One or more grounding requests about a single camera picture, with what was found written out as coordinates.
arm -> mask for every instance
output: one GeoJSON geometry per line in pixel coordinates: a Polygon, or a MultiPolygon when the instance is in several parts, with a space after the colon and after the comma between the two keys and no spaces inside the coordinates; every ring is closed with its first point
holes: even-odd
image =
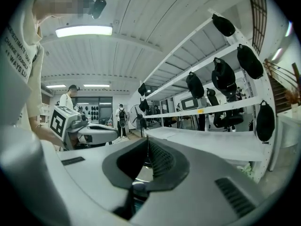
{"type": "Polygon", "coordinates": [[[55,136],[51,129],[40,125],[35,117],[29,118],[29,124],[32,131],[37,135],[40,140],[50,141],[54,145],[64,147],[62,141],[55,136]]]}
{"type": "Polygon", "coordinates": [[[60,98],[60,106],[66,106],[66,104],[67,104],[67,95],[64,94],[60,98]]]}
{"type": "Polygon", "coordinates": [[[41,46],[35,61],[32,63],[32,71],[28,79],[28,86],[32,89],[32,93],[26,102],[29,124],[32,131],[41,140],[47,140],[54,145],[63,146],[55,134],[49,128],[41,126],[36,117],[43,113],[42,94],[41,94],[41,70],[44,49],[41,46]]]}

wooden railing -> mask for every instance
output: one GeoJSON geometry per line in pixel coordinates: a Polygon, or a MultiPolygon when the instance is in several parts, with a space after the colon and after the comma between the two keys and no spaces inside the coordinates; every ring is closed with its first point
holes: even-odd
{"type": "Polygon", "coordinates": [[[301,95],[300,74],[296,63],[292,64],[293,72],[285,68],[282,68],[268,61],[267,59],[264,60],[263,66],[269,71],[269,75],[272,78],[276,79],[275,78],[275,74],[276,74],[278,77],[281,77],[286,82],[288,82],[292,86],[292,88],[298,91],[299,95],[301,95]]]}
{"type": "Polygon", "coordinates": [[[267,26],[267,2],[266,0],[250,0],[253,17],[252,46],[259,55],[263,45],[267,26]]]}

black vent grille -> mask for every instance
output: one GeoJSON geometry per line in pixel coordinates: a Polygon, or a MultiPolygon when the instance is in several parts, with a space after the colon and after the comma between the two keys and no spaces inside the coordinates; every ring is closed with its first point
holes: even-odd
{"type": "Polygon", "coordinates": [[[215,183],[240,218],[255,209],[255,206],[229,179],[220,178],[215,183]]]}
{"type": "Polygon", "coordinates": [[[152,142],[149,143],[149,159],[154,178],[164,175],[174,166],[174,157],[152,142]]]}

ceiling light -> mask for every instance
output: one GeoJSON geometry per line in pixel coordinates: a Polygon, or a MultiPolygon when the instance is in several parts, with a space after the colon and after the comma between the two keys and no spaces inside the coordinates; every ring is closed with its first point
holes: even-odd
{"type": "Polygon", "coordinates": [[[113,28],[108,26],[71,26],[65,28],[59,28],[55,31],[58,38],[72,36],[72,35],[84,35],[84,34],[101,34],[112,35],[113,28]]]}
{"type": "Polygon", "coordinates": [[[63,88],[66,87],[65,85],[47,85],[47,88],[63,88]]]}
{"type": "Polygon", "coordinates": [[[277,50],[277,52],[276,52],[276,54],[274,55],[274,57],[272,58],[272,60],[275,60],[275,59],[278,57],[278,55],[279,55],[279,53],[281,52],[281,50],[282,50],[282,48],[279,48],[279,49],[277,50]]]}
{"type": "Polygon", "coordinates": [[[291,21],[289,21],[288,22],[288,28],[287,28],[287,31],[286,31],[286,34],[285,34],[286,37],[291,34],[292,28],[293,28],[293,23],[291,21]]]}
{"type": "Polygon", "coordinates": [[[85,87],[110,87],[110,85],[84,85],[85,87]]]}

white ceiling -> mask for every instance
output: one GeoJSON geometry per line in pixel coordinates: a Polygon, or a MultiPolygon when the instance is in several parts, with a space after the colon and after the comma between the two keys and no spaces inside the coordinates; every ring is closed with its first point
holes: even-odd
{"type": "MultiPolygon", "coordinates": [[[[133,93],[179,42],[210,17],[208,8],[223,13],[243,0],[106,1],[107,6],[97,20],[84,15],[50,18],[43,23],[45,85],[64,83],[82,87],[85,83],[109,83],[109,91],[133,93]],[[112,25],[113,35],[56,37],[57,28],[79,24],[112,25]]],[[[224,37],[208,24],[148,82],[159,86],[225,45],[224,37]]]]}

